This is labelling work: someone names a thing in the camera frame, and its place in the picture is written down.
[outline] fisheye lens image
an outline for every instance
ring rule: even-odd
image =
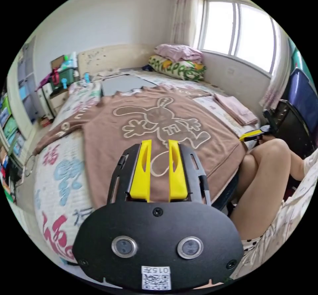
[[[68,0],[43,20],[1,91],[0,180],[48,263],[173,294],[275,256],[318,179],[292,39],[251,0]]]

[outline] green patterned pillow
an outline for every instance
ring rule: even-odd
[[[148,63],[155,71],[184,81],[202,81],[206,71],[203,64],[191,61],[173,63],[160,55],[151,56]]]

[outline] window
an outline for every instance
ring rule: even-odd
[[[276,31],[272,18],[250,5],[206,0],[202,50],[241,59],[272,73],[276,55]]]

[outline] windowsill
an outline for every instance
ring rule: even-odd
[[[222,57],[226,57],[228,59],[231,59],[231,60],[234,60],[234,61],[237,61],[239,63],[242,63],[248,67],[251,67],[252,69],[256,70],[257,72],[263,74],[264,76],[268,77],[269,79],[272,78],[272,75],[268,72],[266,72],[265,70],[261,69],[260,67],[252,64],[252,63],[249,63],[245,60],[242,60],[236,56],[232,56],[232,55],[227,55],[227,54],[223,54],[223,53],[219,53],[219,52],[214,52],[214,51],[208,51],[208,50],[200,50],[201,52],[203,53],[208,53],[208,54],[214,54],[214,55],[218,55],[218,56],[222,56]]]

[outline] pillow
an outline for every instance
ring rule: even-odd
[[[108,69],[108,70],[105,70],[102,72],[97,72],[97,73],[91,74],[89,76],[89,79],[91,82],[95,82],[95,81],[99,81],[105,77],[118,75],[120,73],[121,73],[120,69]]]
[[[155,71],[184,81],[202,81],[206,71],[203,64],[192,61],[173,63],[160,55],[151,56],[148,63]]]

